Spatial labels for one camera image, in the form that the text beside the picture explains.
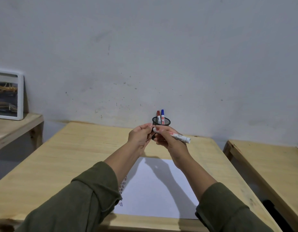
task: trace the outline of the green jacket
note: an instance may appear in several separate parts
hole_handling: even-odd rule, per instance
[[[33,210],[16,232],[93,232],[121,200],[111,167],[98,162]],[[272,231],[222,183],[207,189],[195,215],[209,231]]]

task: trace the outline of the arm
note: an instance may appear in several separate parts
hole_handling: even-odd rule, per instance
[[[167,132],[178,133],[171,127],[156,126],[158,145],[165,146],[174,164],[186,176],[199,205],[195,215],[209,231],[272,231],[249,207],[222,183],[218,183],[190,155],[185,143]]]
[[[118,186],[151,140],[151,129],[151,124],[133,129],[126,144],[33,210],[16,231],[97,231],[122,199]]]

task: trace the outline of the white paper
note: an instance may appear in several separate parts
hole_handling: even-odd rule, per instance
[[[115,213],[197,219],[196,196],[172,160],[139,158],[119,189],[123,199]]]

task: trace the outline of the picture frame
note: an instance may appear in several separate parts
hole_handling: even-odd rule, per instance
[[[24,76],[0,69],[0,119],[23,119]]]

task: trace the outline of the wooden table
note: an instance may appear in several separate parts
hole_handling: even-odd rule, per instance
[[[35,149],[42,144],[44,118],[39,114],[24,114],[23,120],[0,119],[0,149],[30,132]]]
[[[239,160],[276,206],[298,231],[298,149],[249,141],[228,140],[225,155]]]
[[[24,220],[81,172],[105,160],[127,141],[131,129],[71,122],[0,180],[0,218]],[[256,195],[210,138],[192,137],[193,158],[224,183],[274,231],[281,231]],[[148,157],[170,159],[151,142]],[[139,231],[208,231],[198,220],[110,214],[102,229]]]

